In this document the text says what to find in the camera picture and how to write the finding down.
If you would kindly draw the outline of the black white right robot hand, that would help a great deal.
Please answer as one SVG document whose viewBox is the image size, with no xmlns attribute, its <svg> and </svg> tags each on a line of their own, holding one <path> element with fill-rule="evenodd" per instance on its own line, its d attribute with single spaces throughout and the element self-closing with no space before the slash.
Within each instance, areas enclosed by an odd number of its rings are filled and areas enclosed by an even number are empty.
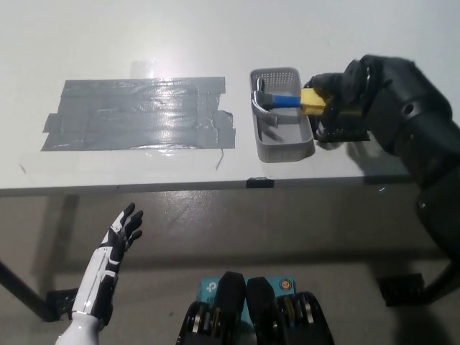
<svg viewBox="0 0 460 345">
<path fill-rule="evenodd" d="M 365 142 L 368 127 L 362 115 L 363 96 L 369 72 L 360 60 L 352 60 L 343 73 L 320 73 L 303 86 L 315 92 L 324 105 L 308 110 L 313 136 L 317 142 Z"/>
</svg>

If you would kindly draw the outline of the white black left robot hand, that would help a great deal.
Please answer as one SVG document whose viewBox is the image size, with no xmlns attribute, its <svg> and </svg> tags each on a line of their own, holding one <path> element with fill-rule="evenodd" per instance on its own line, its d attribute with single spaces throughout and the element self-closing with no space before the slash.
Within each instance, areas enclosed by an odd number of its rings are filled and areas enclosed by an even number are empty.
<svg viewBox="0 0 460 345">
<path fill-rule="evenodd" d="M 143 211 L 130 203 L 114 220 L 94 250 L 78 288 L 73 313 L 82 313 L 107 325 L 113 312 L 113 296 L 125 253 L 140 238 Z"/>
</svg>

